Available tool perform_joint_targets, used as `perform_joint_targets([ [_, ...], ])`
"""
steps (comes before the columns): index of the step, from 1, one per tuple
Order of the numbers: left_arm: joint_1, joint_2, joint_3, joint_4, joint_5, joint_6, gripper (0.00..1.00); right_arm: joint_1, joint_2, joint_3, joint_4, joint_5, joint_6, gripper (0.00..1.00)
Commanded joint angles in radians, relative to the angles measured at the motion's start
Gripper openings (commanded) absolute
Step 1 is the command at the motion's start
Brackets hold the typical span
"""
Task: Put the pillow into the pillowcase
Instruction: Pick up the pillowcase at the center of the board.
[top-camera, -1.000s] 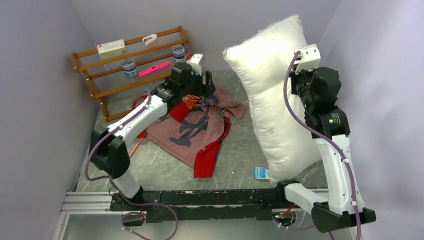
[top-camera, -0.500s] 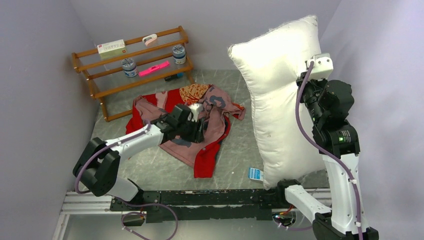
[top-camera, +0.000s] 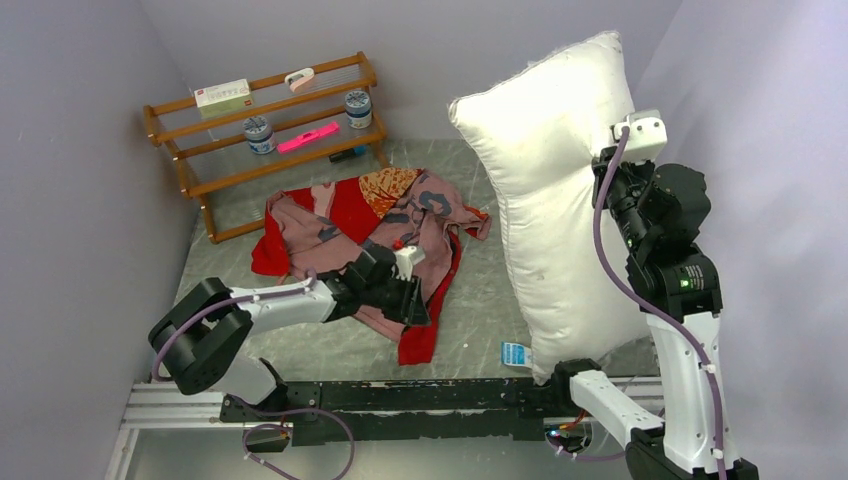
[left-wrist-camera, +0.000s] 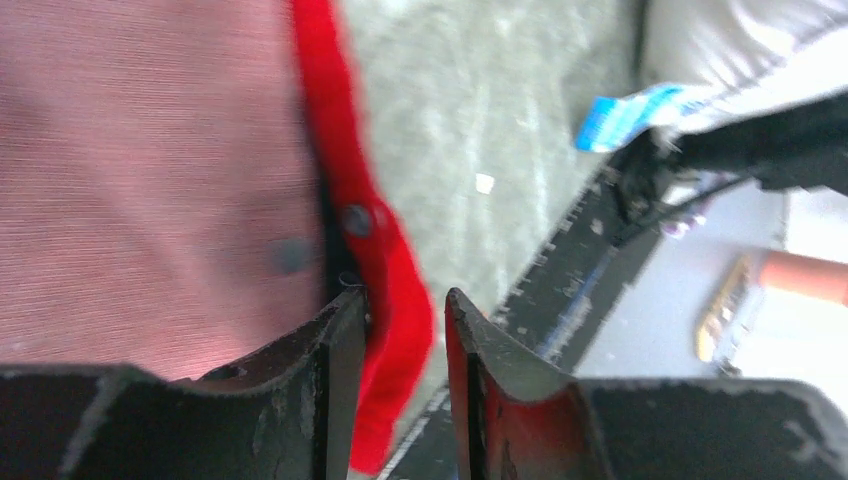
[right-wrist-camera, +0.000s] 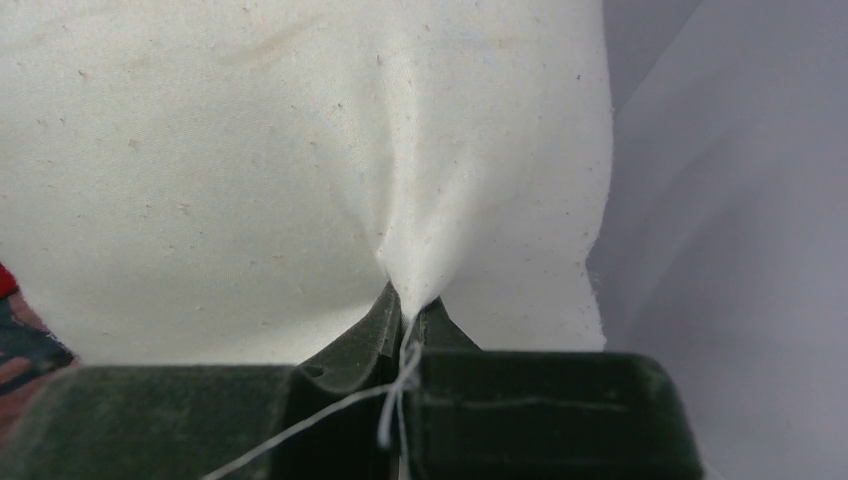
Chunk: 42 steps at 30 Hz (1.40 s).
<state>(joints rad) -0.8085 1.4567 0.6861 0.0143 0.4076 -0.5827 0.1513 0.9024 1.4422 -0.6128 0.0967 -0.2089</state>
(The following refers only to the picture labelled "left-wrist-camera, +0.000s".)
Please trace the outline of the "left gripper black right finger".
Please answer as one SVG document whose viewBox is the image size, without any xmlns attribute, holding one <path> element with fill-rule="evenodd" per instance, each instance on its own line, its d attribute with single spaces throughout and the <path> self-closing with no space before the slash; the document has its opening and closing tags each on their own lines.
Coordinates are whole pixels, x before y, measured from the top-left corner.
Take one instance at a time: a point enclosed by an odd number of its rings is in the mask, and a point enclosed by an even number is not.
<svg viewBox="0 0 848 480">
<path fill-rule="evenodd" d="M 445 300 L 463 479 L 843 479 L 847 425 L 819 390 L 739 378 L 580 379 Z"/>
</svg>

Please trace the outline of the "white pillow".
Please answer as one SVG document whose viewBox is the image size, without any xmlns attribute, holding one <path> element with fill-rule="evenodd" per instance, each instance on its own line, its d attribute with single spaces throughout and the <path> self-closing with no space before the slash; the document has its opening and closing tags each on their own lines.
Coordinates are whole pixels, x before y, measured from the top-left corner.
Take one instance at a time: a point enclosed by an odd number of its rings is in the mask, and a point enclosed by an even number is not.
<svg viewBox="0 0 848 480">
<path fill-rule="evenodd" d="M 685 112 L 658 128 L 672 143 L 847 89 L 847 4 L 651 1 L 641 78 L 683 89 Z"/>
</svg>

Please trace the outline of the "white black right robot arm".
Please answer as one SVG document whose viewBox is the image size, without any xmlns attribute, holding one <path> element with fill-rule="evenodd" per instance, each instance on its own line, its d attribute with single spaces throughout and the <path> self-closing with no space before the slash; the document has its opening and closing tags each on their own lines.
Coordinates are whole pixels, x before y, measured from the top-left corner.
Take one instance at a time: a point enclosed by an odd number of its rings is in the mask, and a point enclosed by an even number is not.
<svg viewBox="0 0 848 480">
<path fill-rule="evenodd" d="M 847 192 L 847 96 L 779 111 L 685 135 L 662 152 L 650 133 L 640 134 L 613 157 L 625 241 L 739 183 L 755 179 L 766 191 L 827 187 Z M 679 206 L 660 207 L 671 175 L 684 171 L 730 173 L 732 179 Z"/>
</svg>

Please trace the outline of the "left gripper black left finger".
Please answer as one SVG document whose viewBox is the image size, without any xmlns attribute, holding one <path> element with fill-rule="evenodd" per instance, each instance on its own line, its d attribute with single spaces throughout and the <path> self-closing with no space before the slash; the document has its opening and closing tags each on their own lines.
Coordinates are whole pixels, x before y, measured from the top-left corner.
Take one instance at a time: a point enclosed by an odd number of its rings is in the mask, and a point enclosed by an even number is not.
<svg viewBox="0 0 848 480">
<path fill-rule="evenodd" d="M 130 365 L 5 365 L 5 479 L 343 479 L 367 297 L 196 380 Z"/>
</svg>

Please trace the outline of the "pink red patterned pillowcase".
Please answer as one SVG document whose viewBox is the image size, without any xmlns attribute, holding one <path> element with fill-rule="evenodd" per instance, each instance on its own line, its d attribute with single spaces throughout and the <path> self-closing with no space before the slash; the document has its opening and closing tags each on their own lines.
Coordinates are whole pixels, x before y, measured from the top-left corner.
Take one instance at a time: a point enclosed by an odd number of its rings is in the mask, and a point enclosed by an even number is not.
<svg viewBox="0 0 848 480">
<path fill-rule="evenodd" d="M 434 343 L 370 171 L 333 1 L 1 5 L 1 359 L 200 375 L 344 271 L 371 331 L 351 467 L 384 466 Z"/>
</svg>

